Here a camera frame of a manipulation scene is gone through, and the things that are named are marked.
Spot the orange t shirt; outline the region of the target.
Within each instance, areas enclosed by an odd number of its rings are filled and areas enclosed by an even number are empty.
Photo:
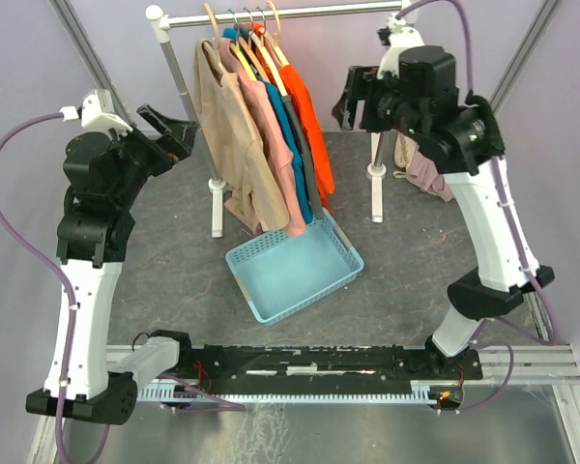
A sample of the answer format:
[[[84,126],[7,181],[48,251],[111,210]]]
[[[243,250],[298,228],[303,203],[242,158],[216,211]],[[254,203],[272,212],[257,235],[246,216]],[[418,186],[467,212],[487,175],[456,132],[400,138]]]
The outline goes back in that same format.
[[[329,213],[332,213],[333,211],[330,208],[328,196],[334,193],[334,175],[324,136],[316,118],[309,91],[304,81],[299,76],[296,69],[288,62],[279,46],[274,44],[273,37],[269,32],[265,31],[264,25],[260,22],[253,22],[251,27],[255,34],[263,40],[265,47],[267,47],[269,52],[272,54],[281,80],[292,98],[306,140],[311,149],[315,181],[321,203]]]

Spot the dark grey t shirt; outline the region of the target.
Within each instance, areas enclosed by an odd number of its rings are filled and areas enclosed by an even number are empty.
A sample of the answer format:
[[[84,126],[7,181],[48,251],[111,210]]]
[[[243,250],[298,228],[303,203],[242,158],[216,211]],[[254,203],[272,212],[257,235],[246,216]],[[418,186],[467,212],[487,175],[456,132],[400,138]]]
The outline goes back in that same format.
[[[252,30],[247,25],[239,23],[240,32],[243,37],[253,41],[251,33]],[[295,144],[299,149],[301,159],[303,161],[303,172],[304,172],[304,182],[308,192],[308,198],[310,200],[310,205],[313,214],[316,219],[322,219],[324,217],[322,204],[318,196],[318,190],[316,185],[316,180],[314,177],[313,163],[311,158],[310,149],[305,138],[305,134],[300,122],[300,118],[297,115],[294,104],[292,102],[292,97],[288,94],[286,97],[280,95],[281,102],[284,107],[284,111],[289,119],[290,127],[292,128],[293,137]]]

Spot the white hanger of grey shirt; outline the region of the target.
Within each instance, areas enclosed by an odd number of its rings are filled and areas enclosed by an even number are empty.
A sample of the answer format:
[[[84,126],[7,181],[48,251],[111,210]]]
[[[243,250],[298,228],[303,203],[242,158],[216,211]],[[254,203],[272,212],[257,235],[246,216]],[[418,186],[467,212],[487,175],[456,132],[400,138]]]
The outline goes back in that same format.
[[[277,88],[278,92],[286,97],[288,95],[286,86],[279,72],[279,69],[287,64],[282,53],[278,50],[273,36],[266,29],[266,17],[261,9],[257,9],[261,18],[259,20],[251,19],[250,28],[251,36],[255,41],[256,49],[261,55],[261,61],[265,65],[267,77]]]

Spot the beige plastic hanger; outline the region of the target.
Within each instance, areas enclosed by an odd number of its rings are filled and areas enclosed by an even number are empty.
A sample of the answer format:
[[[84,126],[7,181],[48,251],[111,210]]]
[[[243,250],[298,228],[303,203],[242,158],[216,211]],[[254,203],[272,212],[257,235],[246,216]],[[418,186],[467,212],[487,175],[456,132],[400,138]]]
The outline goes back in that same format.
[[[280,22],[279,14],[277,12],[276,5],[274,4],[273,1],[268,1],[267,6],[273,12],[273,16],[274,16],[274,20],[275,20],[275,24],[276,24],[276,31],[274,32],[273,37],[271,39],[273,52],[274,52],[274,55],[278,61],[279,66],[281,68],[284,68],[284,67],[289,65],[289,62],[288,62],[288,59],[285,56],[284,52],[282,51],[282,49],[279,46],[279,40],[281,38],[281,22]]]

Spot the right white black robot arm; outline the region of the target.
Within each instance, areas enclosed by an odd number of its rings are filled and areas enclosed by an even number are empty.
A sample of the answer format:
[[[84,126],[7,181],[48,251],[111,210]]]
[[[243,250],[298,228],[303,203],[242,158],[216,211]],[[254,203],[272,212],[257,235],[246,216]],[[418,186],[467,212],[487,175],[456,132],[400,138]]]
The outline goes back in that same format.
[[[425,347],[425,369],[446,378],[486,319],[505,316],[555,278],[521,230],[507,183],[505,145],[489,102],[459,97],[456,61],[437,45],[401,51],[393,71],[352,66],[332,115],[350,131],[397,131],[443,176],[465,220],[478,265],[452,283],[450,308]]]

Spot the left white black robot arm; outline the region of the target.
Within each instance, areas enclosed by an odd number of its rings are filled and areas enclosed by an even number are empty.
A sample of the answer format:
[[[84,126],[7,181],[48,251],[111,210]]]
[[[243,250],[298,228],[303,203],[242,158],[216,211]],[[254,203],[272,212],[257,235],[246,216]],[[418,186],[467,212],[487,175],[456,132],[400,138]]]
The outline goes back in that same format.
[[[164,371],[183,377],[194,366],[189,336],[155,331],[120,362],[106,363],[114,292],[134,228],[131,207],[147,181],[191,155],[199,125],[168,118],[148,104],[137,113],[158,133],[104,126],[73,138],[63,171],[69,180],[57,227],[60,271],[71,288],[60,309],[53,361],[27,412],[122,425],[136,398]]]

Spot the beige hanger of beige shirt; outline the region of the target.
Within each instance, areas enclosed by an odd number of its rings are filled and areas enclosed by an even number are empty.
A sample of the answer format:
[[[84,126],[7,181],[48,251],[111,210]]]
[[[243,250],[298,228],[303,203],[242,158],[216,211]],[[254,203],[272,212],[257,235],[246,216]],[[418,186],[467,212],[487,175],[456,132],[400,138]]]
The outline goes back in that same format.
[[[221,33],[219,32],[219,28],[218,28],[217,17],[215,16],[213,10],[211,9],[210,5],[207,2],[204,2],[202,4],[202,8],[203,8],[205,14],[207,15],[207,17],[209,18],[209,21],[210,21],[211,26],[213,28],[213,32],[214,32],[214,40],[213,40],[214,50],[215,51],[219,51],[219,49],[220,49]]]

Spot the beige t shirt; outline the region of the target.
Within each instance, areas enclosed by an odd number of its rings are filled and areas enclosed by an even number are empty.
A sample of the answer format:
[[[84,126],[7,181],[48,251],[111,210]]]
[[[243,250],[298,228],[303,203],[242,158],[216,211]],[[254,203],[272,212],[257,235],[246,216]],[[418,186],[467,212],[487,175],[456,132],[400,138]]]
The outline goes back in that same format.
[[[192,98],[217,172],[229,191],[224,207],[254,233],[282,229],[289,223],[289,212],[238,75],[223,67],[212,42],[200,39],[194,50]]]

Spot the yellow hanger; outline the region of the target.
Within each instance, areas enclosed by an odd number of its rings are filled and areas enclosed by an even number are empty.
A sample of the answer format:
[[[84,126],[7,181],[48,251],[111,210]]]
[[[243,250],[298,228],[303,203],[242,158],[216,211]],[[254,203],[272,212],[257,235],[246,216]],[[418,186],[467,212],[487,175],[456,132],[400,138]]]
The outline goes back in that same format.
[[[253,53],[251,45],[245,40],[240,32],[238,18],[231,9],[229,9],[228,12],[232,14],[235,21],[235,25],[233,26],[232,32],[229,35],[229,39],[231,39],[234,43],[233,47],[236,57],[241,62],[242,66],[246,70],[248,77],[251,80],[258,81],[259,79],[262,79],[266,81],[266,72],[259,63],[256,55]]]

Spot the cream garment on floor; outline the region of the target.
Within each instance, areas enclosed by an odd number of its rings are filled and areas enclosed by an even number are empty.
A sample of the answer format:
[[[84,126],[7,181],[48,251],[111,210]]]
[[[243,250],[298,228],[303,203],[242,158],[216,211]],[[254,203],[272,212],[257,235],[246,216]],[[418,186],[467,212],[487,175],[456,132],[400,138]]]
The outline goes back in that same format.
[[[392,175],[394,178],[402,179],[417,175],[418,165],[415,162],[416,154],[417,143],[410,137],[399,132],[393,154],[395,168]]]

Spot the metal clothes rack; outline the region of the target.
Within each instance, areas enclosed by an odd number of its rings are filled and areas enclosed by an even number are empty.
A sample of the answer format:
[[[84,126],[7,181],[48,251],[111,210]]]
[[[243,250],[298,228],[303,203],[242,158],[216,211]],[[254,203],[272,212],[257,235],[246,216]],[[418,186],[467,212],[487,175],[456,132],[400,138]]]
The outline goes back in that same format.
[[[146,10],[173,75],[189,119],[201,126],[205,161],[212,171],[212,235],[223,234],[229,211],[252,232],[284,231],[296,237],[306,231],[304,208],[315,218],[320,206],[318,160],[305,143],[291,150],[281,134],[262,82],[249,77],[245,57],[232,53],[234,42],[220,32],[194,46],[194,84],[184,80],[169,32],[175,20],[157,5]]]

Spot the mauve clothes pile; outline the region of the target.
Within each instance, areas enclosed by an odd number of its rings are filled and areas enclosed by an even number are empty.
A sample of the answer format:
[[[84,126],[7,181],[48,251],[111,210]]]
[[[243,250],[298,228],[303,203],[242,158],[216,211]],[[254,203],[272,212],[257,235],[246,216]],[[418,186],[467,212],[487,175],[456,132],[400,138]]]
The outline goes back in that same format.
[[[454,198],[444,176],[437,171],[435,163],[416,148],[409,151],[405,171],[407,180],[421,191],[437,196],[444,202],[450,202]]]

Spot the light blue plastic basket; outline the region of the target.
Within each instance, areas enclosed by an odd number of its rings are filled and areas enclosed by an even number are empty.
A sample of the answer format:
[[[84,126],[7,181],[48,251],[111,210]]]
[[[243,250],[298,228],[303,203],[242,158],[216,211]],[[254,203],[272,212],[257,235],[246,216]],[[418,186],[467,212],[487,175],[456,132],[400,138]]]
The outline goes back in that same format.
[[[278,230],[230,249],[225,260],[261,324],[272,325],[357,278],[363,259],[329,212],[295,238]]]

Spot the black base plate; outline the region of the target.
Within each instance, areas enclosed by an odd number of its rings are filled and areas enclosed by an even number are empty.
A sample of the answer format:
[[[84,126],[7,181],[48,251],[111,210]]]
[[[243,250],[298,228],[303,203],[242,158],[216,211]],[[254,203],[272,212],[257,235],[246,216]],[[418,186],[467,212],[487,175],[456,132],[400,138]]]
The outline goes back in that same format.
[[[480,380],[479,353],[445,359],[434,348],[388,346],[222,346],[195,348],[187,333],[155,330],[179,342],[169,369],[200,380],[208,393],[407,393],[413,381]]]

